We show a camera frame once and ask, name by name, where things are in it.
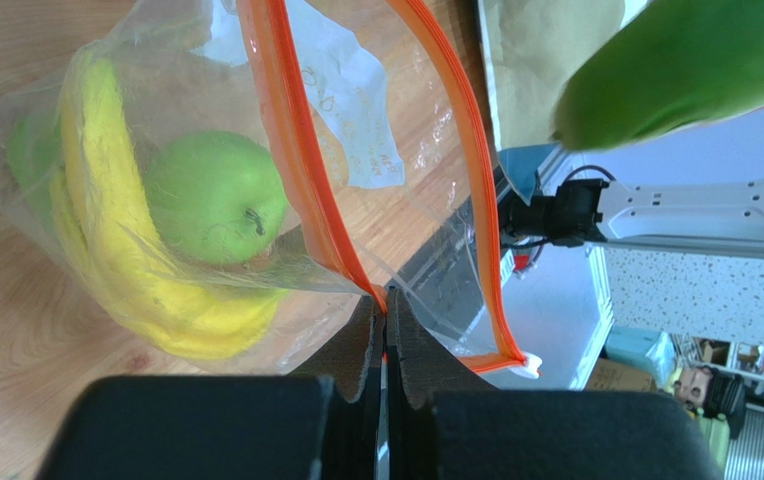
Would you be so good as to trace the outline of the clear orange zip top bag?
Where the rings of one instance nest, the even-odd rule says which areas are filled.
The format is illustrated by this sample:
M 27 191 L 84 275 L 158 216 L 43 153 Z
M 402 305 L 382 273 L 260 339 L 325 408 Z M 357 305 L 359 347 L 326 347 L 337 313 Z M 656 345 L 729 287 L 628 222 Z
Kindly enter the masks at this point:
M 0 209 L 120 325 L 240 372 L 286 372 L 413 249 L 464 248 L 494 340 L 470 370 L 536 378 L 502 301 L 473 88 L 422 1 L 138 1 L 0 96 Z

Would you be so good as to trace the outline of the watermelon slice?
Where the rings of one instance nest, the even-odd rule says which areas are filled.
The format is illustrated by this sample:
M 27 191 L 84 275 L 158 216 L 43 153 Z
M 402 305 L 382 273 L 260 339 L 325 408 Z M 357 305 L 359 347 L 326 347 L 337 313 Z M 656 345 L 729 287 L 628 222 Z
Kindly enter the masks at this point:
M 609 150 L 764 107 L 764 1 L 653 1 L 567 81 L 553 136 Z

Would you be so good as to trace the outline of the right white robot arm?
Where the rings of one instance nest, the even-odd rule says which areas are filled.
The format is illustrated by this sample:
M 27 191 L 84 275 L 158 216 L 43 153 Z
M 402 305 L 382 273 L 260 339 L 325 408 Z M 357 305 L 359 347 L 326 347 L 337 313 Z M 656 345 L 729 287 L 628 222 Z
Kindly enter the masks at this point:
M 498 206 L 505 239 L 764 259 L 764 179 L 706 185 L 568 180 L 552 195 Z

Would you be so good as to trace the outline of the yellow bananas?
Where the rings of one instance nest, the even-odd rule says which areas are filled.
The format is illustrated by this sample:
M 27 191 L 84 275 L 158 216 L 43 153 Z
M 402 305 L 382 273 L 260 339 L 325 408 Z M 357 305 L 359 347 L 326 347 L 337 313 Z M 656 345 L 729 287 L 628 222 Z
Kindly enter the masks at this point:
M 70 266 L 120 325 L 190 360 L 234 357 L 267 333 L 283 289 L 216 293 L 182 273 L 151 218 L 115 69 L 75 54 L 58 100 L 62 164 L 49 193 Z

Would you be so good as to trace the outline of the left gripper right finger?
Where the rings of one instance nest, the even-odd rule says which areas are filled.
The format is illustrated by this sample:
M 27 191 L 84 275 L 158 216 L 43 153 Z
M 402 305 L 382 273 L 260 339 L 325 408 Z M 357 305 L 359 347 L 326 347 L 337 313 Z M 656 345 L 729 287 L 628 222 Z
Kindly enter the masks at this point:
M 418 321 L 407 294 L 387 290 L 389 402 L 419 410 L 436 393 L 494 391 Z

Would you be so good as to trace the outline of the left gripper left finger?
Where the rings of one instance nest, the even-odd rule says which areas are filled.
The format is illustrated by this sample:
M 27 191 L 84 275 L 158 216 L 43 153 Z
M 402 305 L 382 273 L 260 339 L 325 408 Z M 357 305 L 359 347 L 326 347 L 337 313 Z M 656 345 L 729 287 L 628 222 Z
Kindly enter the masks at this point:
M 331 378 L 349 403 L 378 403 L 381 394 L 381 340 L 376 301 L 363 297 L 349 320 L 289 376 Z

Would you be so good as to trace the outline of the green starfruit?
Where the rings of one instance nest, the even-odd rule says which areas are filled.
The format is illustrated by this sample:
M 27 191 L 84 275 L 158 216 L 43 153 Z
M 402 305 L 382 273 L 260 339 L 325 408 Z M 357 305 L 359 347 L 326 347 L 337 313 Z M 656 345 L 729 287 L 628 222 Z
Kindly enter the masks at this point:
M 13 126 L 7 163 L 20 194 L 45 231 L 53 226 L 49 172 L 61 161 L 60 123 L 53 109 L 30 113 Z

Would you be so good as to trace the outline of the green apple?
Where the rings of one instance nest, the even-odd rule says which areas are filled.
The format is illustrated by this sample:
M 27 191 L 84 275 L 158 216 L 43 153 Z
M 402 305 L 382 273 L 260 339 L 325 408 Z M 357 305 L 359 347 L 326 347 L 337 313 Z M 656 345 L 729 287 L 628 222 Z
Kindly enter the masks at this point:
M 242 263 L 263 253 L 288 210 L 270 152 L 228 131 L 174 139 L 149 164 L 143 186 L 163 243 L 214 265 Z

